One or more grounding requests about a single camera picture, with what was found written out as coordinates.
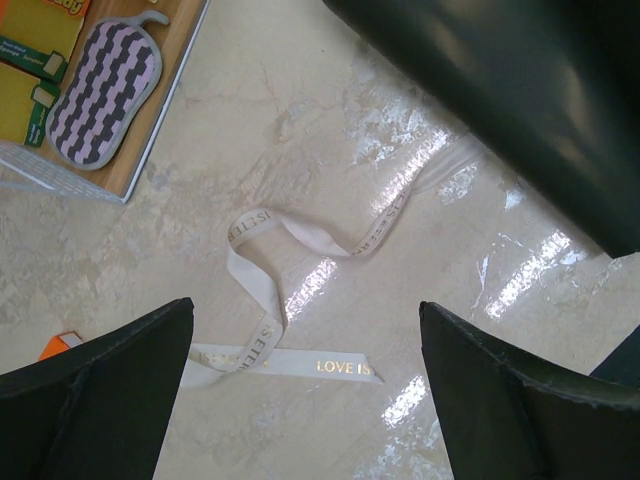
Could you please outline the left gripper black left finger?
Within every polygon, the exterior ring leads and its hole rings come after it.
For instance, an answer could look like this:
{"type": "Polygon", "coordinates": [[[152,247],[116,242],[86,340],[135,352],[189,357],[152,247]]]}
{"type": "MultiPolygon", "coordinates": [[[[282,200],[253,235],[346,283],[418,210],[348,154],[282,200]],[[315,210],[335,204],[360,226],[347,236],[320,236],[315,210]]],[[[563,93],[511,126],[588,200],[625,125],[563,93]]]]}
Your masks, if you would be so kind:
{"type": "Polygon", "coordinates": [[[1,377],[4,479],[150,479],[194,327],[190,298],[1,377]]]}

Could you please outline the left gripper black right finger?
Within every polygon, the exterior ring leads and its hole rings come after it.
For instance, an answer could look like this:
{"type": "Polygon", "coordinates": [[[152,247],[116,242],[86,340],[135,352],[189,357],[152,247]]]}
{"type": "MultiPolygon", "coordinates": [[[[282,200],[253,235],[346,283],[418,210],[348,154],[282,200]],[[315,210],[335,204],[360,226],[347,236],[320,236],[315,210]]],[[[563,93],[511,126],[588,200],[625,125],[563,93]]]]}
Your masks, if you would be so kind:
{"type": "Polygon", "coordinates": [[[457,479],[636,479],[639,333],[590,374],[494,337],[434,302],[422,354],[457,479]]]}

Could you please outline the cream printed ribbon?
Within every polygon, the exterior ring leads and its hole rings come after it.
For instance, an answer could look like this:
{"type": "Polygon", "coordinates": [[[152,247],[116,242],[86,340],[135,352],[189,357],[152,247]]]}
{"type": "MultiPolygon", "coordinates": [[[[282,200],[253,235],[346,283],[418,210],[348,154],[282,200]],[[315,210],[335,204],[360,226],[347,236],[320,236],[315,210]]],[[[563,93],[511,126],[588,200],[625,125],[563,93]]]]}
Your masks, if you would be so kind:
{"type": "Polygon", "coordinates": [[[287,316],[277,283],[238,249],[258,235],[282,227],[303,246],[328,259],[366,258],[383,244],[415,189],[437,184],[486,152],[477,138],[467,134],[433,157],[421,160],[364,238],[350,249],[341,246],[324,228],[293,214],[264,207],[238,217],[228,229],[227,270],[264,314],[243,347],[193,343],[180,386],[205,387],[244,372],[381,384],[383,379],[364,354],[280,349],[287,316]]]}

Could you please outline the black wrapping paper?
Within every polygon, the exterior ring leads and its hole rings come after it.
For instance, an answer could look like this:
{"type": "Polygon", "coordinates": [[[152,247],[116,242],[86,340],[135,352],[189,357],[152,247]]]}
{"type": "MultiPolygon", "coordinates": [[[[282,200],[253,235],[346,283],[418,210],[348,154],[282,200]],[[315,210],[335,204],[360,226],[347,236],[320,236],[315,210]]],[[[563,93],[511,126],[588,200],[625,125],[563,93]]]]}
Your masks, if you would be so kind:
{"type": "Polygon", "coordinates": [[[639,249],[635,1],[332,1],[612,258],[639,249]]]}

